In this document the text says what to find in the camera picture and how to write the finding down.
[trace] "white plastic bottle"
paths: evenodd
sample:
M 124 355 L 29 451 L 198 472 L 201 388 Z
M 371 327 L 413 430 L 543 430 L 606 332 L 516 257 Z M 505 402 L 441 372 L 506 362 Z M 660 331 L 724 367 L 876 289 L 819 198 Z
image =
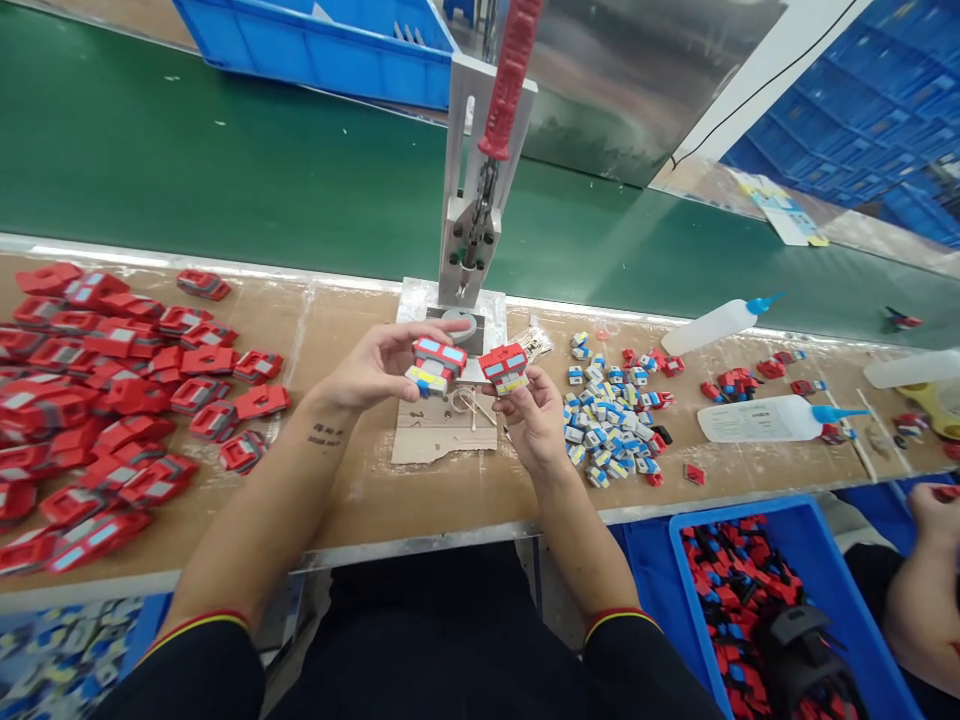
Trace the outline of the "white plastic bottle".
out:
M 960 348 L 873 363 L 863 374 L 877 388 L 953 380 L 960 378 Z
M 750 302 L 731 300 L 716 310 L 671 330 L 663 336 L 660 344 L 670 355 L 683 355 L 728 335 L 752 328 L 757 324 L 757 316 L 769 310 L 773 301 L 784 294 L 777 293 L 773 297 L 757 298 Z
M 799 395 L 780 395 L 704 408 L 697 421 L 710 442 L 789 442 L 813 440 L 824 423 L 866 410 L 840 410 L 830 405 L 811 405 Z

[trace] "sleeve cuff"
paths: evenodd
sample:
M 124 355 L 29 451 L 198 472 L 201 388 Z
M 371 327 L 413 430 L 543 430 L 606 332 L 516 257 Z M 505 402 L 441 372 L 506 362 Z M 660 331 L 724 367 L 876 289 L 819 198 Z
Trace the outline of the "sleeve cuff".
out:
M 638 617 L 643 620 L 646 620 L 649 623 L 652 623 L 653 626 L 663 632 L 657 621 L 652 617 L 647 615 L 640 608 L 611 608 L 610 610 L 604 610 L 602 613 L 599 613 L 593 617 L 593 621 L 590 623 L 590 627 L 587 629 L 587 636 L 584 638 L 583 646 L 586 648 L 587 643 L 590 642 L 590 637 L 596 632 L 597 628 L 603 625 L 608 620 L 613 620 L 614 618 L 619 617 Z
M 247 623 L 247 619 L 243 617 L 238 612 L 233 610 L 215 610 L 213 612 L 204 613 L 203 615 L 198 615 L 195 618 L 187 620 L 186 622 L 180 623 L 173 630 L 168 632 L 163 637 L 159 637 L 153 641 L 153 645 L 144 653 L 143 657 L 140 658 L 140 662 L 137 663 L 137 667 L 143 664 L 143 662 L 153 655 L 157 650 L 166 645 L 168 642 L 172 641 L 175 638 L 180 637 L 184 633 L 192 630 L 193 628 L 200 627 L 201 625 L 206 625 L 207 623 L 212 622 L 232 622 L 236 625 L 239 625 L 246 631 L 250 632 L 250 626 Z

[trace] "another worker's hand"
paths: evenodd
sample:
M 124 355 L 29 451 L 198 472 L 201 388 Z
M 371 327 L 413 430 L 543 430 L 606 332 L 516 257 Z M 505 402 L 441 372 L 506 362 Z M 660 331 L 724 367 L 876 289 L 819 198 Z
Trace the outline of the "another worker's hand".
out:
M 519 387 L 493 403 L 503 413 L 510 430 L 510 441 L 520 462 L 534 482 L 548 480 L 573 467 L 567 458 L 563 438 L 563 398 L 542 368 L 526 369 L 530 384 Z M 485 395 L 496 396 L 492 385 L 484 385 Z
M 910 510 L 917 521 L 920 540 L 951 550 L 960 546 L 960 498 L 949 503 L 940 502 L 934 490 L 952 487 L 920 483 L 910 493 Z
M 413 343 L 420 337 L 453 344 L 447 332 L 466 330 L 469 320 L 427 320 L 376 325 L 360 338 L 337 369 L 308 394 L 308 400 L 342 410 L 363 411 L 389 397 L 420 398 L 416 383 L 403 377 L 413 364 Z

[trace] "blue bottle cap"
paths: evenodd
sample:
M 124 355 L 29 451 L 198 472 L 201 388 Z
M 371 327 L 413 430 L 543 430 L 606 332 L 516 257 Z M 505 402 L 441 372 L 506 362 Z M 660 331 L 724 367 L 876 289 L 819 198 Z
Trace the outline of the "blue bottle cap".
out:
M 851 415 L 869 415 L 869 410 L 841 410 L 840 408 L 835 408 L 830 405 L 811 405 L 813 410 L 813 416 L 817 419 L 817 422 L 828 423 L 828 422 L 837 422 L 845 417 L 850 417 Z
M 770 306 L 773 305 L 774 300 L 779 300 L 784 295 L 786 295 L 786 293 L 782 292 L 768 298 L 757 298 L 756 300 L 751 300 L 747 303 L 747 310 L 752 312 L 754 315 L 763 315 L 763 313 L 769 310 Z

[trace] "wrist tattoo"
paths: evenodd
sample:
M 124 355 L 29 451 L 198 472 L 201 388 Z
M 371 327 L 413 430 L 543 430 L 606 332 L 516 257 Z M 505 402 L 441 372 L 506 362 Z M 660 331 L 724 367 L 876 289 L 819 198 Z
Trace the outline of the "wrist tattoo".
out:
M 316 435 L 308 435 L 307 442 L 312 442 L 314 445 L 336 447 L 343 442 L 343 430 L 337 430 L 336 428 L 317 423 L 313 426 L 313 432 L 315 432 Z

